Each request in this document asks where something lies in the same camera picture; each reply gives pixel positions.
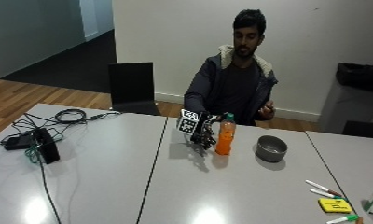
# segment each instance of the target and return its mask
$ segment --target power adapter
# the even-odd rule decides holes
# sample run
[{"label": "power adapter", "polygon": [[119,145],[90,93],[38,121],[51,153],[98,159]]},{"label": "power adapter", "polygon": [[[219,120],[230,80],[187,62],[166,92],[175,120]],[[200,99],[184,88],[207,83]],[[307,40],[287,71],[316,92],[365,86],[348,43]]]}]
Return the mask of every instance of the power adapter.
[{"label": "power adapter", "polygon": [[47,164],[58,161],[61,159],[61,154],[55,141],[46,128],[37,129],[34,131],[34,138],[39,143],[39,152]]}]

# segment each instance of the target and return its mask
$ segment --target orange bottle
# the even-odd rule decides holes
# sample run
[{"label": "orange bottle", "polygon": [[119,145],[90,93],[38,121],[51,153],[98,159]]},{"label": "orange bottle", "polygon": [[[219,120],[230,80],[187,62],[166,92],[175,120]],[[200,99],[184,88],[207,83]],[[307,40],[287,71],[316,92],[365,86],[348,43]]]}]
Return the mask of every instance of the orange bottle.
[{"label": "orange bottle", "polygon": [[234,114],[228,113],[227,118],[222,121],[219,142],[215,149],[215,152],[219,155],[230,155],[230,152],[232,150],[235,130],[236,123],[234,121]]}]

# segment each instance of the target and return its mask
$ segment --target man's hand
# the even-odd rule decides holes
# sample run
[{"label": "man's hand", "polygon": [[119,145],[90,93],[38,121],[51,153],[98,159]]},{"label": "man's hand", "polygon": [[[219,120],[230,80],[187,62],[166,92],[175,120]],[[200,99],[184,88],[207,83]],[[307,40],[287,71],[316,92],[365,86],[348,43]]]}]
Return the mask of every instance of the man's hand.
[{"label": "man's hand", "polygon": [[276,109],[273,107],[273,101],[268,101],[263,108],[259,110],[259,113],[263,119],[273,119],[275,111]]}]

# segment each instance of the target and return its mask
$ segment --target metal bowl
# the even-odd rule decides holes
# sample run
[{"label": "metal bowl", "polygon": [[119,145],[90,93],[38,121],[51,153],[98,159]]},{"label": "metal bowl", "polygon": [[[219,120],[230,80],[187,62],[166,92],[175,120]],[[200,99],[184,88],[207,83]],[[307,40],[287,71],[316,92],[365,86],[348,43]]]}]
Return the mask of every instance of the metal bowl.
[{"label": "metal bowl", "polygon": [[287,152],[288,145],[280,138],[271,135],[264,135],[259,138],[256,155],[261,160],[280,162]]}]

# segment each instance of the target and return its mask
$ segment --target jacket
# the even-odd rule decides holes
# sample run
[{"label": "jacket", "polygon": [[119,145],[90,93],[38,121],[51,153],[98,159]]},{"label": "jacket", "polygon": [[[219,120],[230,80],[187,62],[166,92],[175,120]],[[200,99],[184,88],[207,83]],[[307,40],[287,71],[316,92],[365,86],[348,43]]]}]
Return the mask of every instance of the jacket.
[{"label": "jacket", "polygon": [[[208,58],[203,64],[184,95],[184,107],[187,110],[196,113],[206,111],[211,112],[211,107],[226,84],[226,78],[222,71],[232,64],[234,46],[224,45],[219,49],[220,53]],[[264,120],[259,114],[259,109],[271,99],[272,87],[277,83],[271,63],[256,55],[253,55],[253,58],[259,65],[260,81],[256,94],[248,102],[245,118],[243,118],[242,121],[243,125],[251,126],[255,126],[256,120]]]}]

